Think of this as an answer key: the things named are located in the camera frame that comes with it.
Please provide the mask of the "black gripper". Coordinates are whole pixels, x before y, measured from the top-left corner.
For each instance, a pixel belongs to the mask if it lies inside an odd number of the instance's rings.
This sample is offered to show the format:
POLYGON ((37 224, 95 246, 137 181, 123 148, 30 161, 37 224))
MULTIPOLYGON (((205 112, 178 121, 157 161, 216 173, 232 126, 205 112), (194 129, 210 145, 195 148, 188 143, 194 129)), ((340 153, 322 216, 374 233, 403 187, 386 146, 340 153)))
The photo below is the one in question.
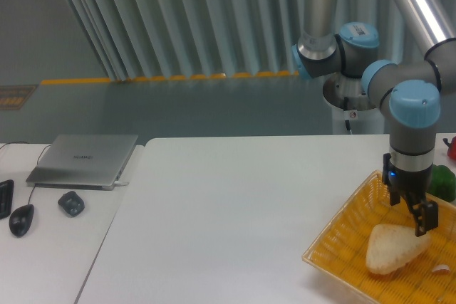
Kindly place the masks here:
POLYGON ((395 206, 404 199, 415 222, 415 235, 425 235, 439 224, 438 204, 426 199, 431 167, 416 172, 405 171, 393 164, 391 153, 383 155, 382 182, 389 191, 389 204, 395 206))

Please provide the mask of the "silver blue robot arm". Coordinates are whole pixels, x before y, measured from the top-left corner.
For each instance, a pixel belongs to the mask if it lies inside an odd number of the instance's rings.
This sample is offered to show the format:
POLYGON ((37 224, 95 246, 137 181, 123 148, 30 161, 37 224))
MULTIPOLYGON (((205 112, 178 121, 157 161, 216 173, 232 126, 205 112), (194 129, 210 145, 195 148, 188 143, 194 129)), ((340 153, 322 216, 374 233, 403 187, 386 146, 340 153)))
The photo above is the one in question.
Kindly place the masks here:
POLYGON ((398 65, 376 60, 378 37, 369 26, 334 30, 337 0, 305 0, 304 31, 291 49, 299 75, 340 73, 360 82, 369 102, 390 125, 383 183, 390 204, 404 201, 422 236, 438 226, 430 187, 440 98, 455 91, 455 27, 438 0, 394 0, 423 61, 398 65))

